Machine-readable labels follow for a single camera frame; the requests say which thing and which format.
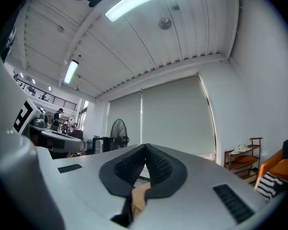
balcony railing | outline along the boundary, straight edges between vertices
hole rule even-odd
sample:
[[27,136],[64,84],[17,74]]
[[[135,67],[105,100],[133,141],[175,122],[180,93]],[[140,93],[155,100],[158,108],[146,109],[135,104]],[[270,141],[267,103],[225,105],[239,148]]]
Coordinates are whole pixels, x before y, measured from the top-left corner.
[[58,105],[62,108],[67,108],[67,109],[73,110],[73,111],[76,110],[77,104],[75,104],[75,103],[66,101],[66,100],[61,99],[57,96],[49,94],[43,90],[40,90],[40,89],[34,87],[33,85],[30,85],[28,83],[25,83],[24,81],[21,81],[20,79],[16,78],[16,81],[19,84],[19,86],[24,90],[24,92],[28,95],[37,97],[37,98],[41,99],[42,101]]

striped cushion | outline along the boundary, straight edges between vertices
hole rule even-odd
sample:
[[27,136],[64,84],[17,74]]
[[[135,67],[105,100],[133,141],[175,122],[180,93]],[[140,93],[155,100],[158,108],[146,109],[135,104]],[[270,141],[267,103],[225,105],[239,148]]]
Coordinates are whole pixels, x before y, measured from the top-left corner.
[[276,197],[279,193],[285,191],[288,182],[280,179],[269,172],[259,179],[255,186],[255,191],[260,193],[267,201]]

standing fan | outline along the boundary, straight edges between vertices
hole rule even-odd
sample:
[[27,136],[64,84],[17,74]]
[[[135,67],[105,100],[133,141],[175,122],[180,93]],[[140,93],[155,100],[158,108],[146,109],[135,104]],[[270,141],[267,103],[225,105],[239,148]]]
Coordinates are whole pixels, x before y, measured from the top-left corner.
[[127,129],[123,120],[118,119],[114,122],[112,125],[110,138],[110,151],[124,148],[128,145],[129,138],[127,136]]

